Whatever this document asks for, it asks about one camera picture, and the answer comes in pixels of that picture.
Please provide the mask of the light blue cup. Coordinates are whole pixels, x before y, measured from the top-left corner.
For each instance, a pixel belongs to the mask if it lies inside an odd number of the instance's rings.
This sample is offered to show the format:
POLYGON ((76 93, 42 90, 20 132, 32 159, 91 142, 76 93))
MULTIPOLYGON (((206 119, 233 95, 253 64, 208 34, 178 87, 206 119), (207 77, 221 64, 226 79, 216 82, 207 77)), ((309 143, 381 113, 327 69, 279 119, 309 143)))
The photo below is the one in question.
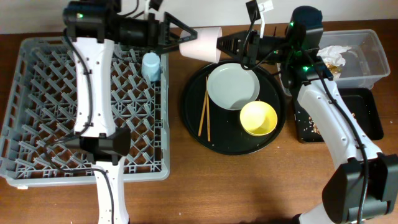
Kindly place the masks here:
POLYGON ((160 80, 160 57, 153 52, 146 53, 142 58, 142 74, 151 82, 160 80))

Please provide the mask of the pink cup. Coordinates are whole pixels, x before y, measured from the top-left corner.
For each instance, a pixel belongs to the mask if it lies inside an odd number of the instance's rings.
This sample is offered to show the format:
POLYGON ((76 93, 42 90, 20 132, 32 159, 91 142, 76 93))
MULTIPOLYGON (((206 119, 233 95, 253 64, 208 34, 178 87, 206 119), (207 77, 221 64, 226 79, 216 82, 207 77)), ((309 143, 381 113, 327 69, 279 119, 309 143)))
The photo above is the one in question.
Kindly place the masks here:
POLYGON ((179 45, 181 55, 206 62, 218 63, 221 51, 217 48, 217 40, 222 36, 221 27, 197 28, 195 31, 198 34, 195 40, 179 45))

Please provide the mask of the left wooden chopstick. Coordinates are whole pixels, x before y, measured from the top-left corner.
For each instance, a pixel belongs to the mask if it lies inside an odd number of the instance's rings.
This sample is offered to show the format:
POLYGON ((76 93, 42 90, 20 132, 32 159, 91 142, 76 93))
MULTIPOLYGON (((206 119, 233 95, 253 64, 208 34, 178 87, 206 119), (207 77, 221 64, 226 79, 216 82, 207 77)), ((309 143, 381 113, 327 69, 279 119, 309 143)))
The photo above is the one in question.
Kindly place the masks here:
POLYGON ((202 132, 202 129, 203 129, 203 120, 204 120, 204 117, 205 117, 206 104, 207 104, 206 97, 207 97, 207 88, 206 88, 206 85, 205 85, 205 95, 204 95, 203 106, 202 106, 202 110, 201 110, 200 125, 199 125, 199 129, 198 129, 198 137, 201 136, 201 132, 202 132))

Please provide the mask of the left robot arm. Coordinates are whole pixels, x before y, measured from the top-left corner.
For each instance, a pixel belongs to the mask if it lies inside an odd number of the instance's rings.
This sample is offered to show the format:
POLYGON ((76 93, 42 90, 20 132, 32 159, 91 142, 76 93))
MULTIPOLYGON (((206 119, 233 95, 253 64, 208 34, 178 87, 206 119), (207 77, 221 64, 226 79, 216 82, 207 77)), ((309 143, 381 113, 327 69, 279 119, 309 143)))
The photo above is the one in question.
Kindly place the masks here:
POLYGON ((64 35, 76 66, 77 114, 66 144, 87 156, 95 175, 99 223, 129 223, 124 196, 124 161, 131 131, 118 128, 111 106, 111 62, 116 44, 157 54, 179 49, 198 33, 166 12, 158 21, 121 14, 120 1, 71 1, 63 10, 64 35))

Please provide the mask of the black rectangular tray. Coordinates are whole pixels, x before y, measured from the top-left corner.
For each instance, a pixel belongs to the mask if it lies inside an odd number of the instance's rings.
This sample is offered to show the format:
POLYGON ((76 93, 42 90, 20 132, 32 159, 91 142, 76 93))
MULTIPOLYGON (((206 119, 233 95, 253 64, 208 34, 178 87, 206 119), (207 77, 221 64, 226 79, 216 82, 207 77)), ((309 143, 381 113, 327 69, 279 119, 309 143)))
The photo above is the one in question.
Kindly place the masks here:
MULTIPOLYGON (((339 93, 355 120, 370 140, 380 140, 384 132, 377 112, 373 94, 367 88, 339 88, 339 93)), ((294 102, 295 126, 301 143, 323 142, 322 136, 310 115, 294 102)))

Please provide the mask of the white napkin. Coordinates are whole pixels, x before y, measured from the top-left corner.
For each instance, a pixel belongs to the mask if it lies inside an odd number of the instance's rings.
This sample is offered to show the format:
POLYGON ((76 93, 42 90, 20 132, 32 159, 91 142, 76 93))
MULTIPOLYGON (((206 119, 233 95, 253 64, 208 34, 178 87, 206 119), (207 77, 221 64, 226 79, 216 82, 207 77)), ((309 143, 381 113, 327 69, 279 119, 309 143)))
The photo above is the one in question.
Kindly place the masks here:
POLYGON ((337 75, 341 73, 342 67, 346 64, 342 54, 347 53, 348 50, 351 50, 351 47, 331 45, 320 49, 317 55, 322 58, 330 72, 337 75))

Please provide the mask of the brown food scraps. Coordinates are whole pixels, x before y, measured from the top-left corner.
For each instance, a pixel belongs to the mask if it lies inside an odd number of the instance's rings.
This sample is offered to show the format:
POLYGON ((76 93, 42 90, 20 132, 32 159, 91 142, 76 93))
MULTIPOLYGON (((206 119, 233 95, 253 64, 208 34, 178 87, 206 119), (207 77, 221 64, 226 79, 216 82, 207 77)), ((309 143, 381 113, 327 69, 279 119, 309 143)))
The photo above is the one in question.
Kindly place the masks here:
POLYGON ((352 136, 353 131, 348 122, 338 114, 315 114, 310 115, 314 126, 322 136, 352 136))

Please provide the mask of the grey round plate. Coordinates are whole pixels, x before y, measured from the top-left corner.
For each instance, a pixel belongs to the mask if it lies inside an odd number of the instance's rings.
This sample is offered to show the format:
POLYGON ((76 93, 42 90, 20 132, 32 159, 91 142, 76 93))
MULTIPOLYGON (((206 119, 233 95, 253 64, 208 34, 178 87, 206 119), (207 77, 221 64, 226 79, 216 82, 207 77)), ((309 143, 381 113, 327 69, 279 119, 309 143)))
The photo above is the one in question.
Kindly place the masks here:
POLYGON ((226 110, 241 110, 256 100, 260 92, 256 74, 243 70, 238 63, 217 66, 210 73, 206 87, 211 100, 226 110))

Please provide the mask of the round black tray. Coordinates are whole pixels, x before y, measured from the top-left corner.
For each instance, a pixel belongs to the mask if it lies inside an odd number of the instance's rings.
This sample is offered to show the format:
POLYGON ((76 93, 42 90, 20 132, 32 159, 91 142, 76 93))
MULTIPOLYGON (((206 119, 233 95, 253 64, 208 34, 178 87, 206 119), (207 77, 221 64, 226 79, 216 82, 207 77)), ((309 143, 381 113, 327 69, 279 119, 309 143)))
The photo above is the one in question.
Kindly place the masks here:
POLYGON ((274 77, 267 75, 262 67, 254 73, 259 79, 260 91, 257 99, 271 105, 277 113, 277 126, 273 132, 265 136, 252 136, 241 126, 239 111, 220 108, 210 102, 210 140, 207 140, 206 125, 203 125, 201 135, 198 135, 205 98, 205 77, 215 68, 232 63, 232 60, 222 60, 220 63, 210 63, 194 73, 185 85, 180 101, 180 115, 188 132, 203 146, 220 154, 242 155, 261 150, 269 145, 282 131, 286 120, 286 102, 284 92, 274 77))

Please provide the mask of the grey dishwasher rack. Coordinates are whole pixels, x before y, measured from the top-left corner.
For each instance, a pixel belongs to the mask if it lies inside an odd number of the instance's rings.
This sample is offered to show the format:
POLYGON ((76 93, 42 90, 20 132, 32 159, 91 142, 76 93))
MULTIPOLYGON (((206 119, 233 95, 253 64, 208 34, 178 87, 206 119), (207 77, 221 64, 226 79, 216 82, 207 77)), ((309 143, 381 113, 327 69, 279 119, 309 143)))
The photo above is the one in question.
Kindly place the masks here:
MULTIPOLYGON (((141 75, 144 51, 116 46, 111 64, 111 111, 131 132, 126 182, 164 180, 170 174, 169 58, 160 58, 160 80, 141 75)), ((1 177, 18 189, 93 184, 86 156, 64 145, 43 146, 70 133, 76 112, 73 53, 63 37, 21 43, 1 126, 1 177), (53 169, 45 155, 57 165, 53 169)))

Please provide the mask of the yellow bowl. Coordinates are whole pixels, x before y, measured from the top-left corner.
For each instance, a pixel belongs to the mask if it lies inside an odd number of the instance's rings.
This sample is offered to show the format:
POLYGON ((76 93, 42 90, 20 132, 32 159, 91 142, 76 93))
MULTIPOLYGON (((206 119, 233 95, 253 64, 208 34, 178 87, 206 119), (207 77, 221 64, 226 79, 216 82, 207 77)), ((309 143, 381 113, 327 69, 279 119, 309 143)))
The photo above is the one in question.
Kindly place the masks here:
POLYGON ((239 114, 241 126, 252 136, 265 136, 275 130, 278 123, 276 110, 263 101, 246 104, 239 114))

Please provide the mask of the clear plastic bin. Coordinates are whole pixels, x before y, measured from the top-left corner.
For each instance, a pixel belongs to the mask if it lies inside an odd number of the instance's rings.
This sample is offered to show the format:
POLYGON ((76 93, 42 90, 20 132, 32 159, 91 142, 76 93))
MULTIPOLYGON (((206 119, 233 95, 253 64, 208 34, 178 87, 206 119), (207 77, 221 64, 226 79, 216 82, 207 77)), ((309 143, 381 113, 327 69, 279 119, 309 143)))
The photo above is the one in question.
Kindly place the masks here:
POLYGON ((343 53, 346 60, 340 74, 334 75, 339 88, 368 88, 391 72, 385 51, 377 34, 370 29, 324 32, 320 49, 331 46, 349 46, 343 53))

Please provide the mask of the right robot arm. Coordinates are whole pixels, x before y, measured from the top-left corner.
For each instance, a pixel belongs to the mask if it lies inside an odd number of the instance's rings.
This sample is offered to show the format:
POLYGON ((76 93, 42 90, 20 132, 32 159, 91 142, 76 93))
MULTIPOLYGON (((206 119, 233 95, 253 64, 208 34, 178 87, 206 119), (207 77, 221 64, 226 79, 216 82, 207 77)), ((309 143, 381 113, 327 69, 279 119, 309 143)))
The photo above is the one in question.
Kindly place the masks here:
POLYGON ((294 223, 363 223, 387 215, 397 200, 397 156, 386 155, 361 129, 318 55, 322 12, 297 7, 283 37, 252 29, 220 37, 217 47, 243 69, 279 64, 280 77, 294 100, 315 122, 332 157, 335 173, 322 202, 294 216, 294 223))

